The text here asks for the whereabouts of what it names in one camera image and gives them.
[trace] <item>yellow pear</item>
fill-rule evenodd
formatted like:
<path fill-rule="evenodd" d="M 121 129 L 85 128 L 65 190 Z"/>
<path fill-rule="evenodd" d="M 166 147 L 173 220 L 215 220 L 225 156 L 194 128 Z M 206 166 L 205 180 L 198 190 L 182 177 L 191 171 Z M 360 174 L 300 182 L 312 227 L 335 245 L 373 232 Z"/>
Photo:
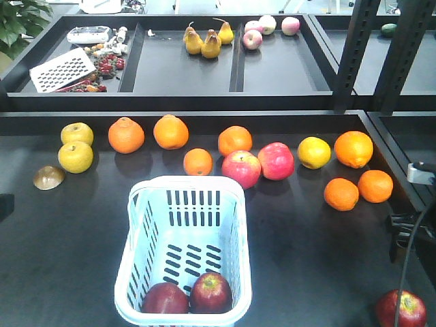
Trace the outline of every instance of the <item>yellow pear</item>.
<path fill-rule="evenodd" d="M 191 26 L 193 22 L 190 22 L 188 27 L 185 29 L 185 34 L 183 35 L 183 43 L 186 43 L 186 37 L 188 36 L 189 32 L 195 32 L 196 30 Z"/>
<path fill-rule="evenodd" d="M 203 40 L 196 32 L 190 31 L 186 37 L 185 44 L 186 51 L 190 55 L 198 55 L 202 51 Z"/>
<path fill-rule="evenodd" d="M 219 45 L 218 35 L 211 35 L 206 38 L 205 43 L 202 45 L 202 56 L 206 59 L 214 59 L 218 57 L 221 52 L 221 46 Z"/>
<path fill-rule="evenodd" d="M 206 39 L 204 39 L 204 43 L 207 43 L 208 39 L 209 39 L 212 35 L 214 35 L 214 36 L 217 38 L 218 45 L 219 45 L 219 47 L 221 47 L 221 39 L 219 38 L 217 32 L 215 32 L 214 29 L 209 29 L 209 30 L 207 31 L 207 35 L 206 35 Z"/>
<path fill-rule="evenodd" d="M 234 33 L 232 31 L 232 28 L 230 27 L 229 22 L 226 22 L 225 20 L 220 18 L 214 18 L 214 19 L 223 22 L 221 29 L 218 32 L 218 36 L 221 39 L 221 43 L 231 44 L 234 39 Z"/>

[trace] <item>light blue basket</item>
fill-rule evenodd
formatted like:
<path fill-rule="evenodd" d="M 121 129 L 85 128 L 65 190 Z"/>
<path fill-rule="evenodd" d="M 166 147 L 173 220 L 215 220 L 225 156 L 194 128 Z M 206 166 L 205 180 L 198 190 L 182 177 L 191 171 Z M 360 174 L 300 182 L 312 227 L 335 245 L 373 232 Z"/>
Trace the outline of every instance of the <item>light blue basket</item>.
<path fill-rule="evenodd" d="M 245 197 L 223 176 L 160 176 L 134 185 L 129 234 L 114 287 L 120 315 L 139 326 L 232 326 L 251 304 Z M 222 274 L 233 307 L 220 314 L 142 313 L 151 286 L 177 284 L 187 295 L 202 273 Z"/>

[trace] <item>lemon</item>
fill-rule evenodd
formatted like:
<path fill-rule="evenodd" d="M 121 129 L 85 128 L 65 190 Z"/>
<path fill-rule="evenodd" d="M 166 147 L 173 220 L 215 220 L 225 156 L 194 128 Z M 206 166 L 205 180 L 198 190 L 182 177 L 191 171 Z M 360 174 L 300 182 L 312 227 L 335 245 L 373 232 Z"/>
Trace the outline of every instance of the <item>lemon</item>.
<path fill-rule="evenodd" d="M 309 169 L 318 169 L 328 163 L 332 153 L 326 141 L 309 136 L 298 145 L 297 156 L 301 164 Z"/>

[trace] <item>dark red apple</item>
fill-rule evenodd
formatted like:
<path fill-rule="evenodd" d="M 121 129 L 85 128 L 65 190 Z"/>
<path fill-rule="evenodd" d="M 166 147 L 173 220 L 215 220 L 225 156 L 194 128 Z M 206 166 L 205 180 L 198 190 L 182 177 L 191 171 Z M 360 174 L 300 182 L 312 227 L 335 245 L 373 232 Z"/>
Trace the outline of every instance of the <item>dark red apple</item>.
<path fill-rule="evenodd" d="M 375 314 L 381 327 L 393 327 L 398 290 L 384 294 L 375 305 Z M 401 294 L 399 326 L 424 327 L 427 311 L 424 301 L 414 293 L 403 290 Z"/>
<path fill-rule="evenodd" d="M 189 302 L 192 313 L 225 313 L 232 308 L 232 289 L 222 275 L 206 272 L 194 283 Z"/>
<path fill-rule="evenodd" d="M 188 313 L 187 295 L 170 282 L 157 283 L 145 294 L 142 312 L 145 313 Z"/>

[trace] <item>metal grater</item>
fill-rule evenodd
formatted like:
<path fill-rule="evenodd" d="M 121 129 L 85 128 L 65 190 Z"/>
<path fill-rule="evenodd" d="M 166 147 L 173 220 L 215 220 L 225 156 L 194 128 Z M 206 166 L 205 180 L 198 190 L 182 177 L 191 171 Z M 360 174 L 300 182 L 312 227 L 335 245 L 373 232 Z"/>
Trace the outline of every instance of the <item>metal grater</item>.
<path fill-rule="evenodd" d="M 93 62 L 82 48 L 68 51 L 30 69 L 30 78 L 39 93 L 53 92 L 95 71 Z"/>

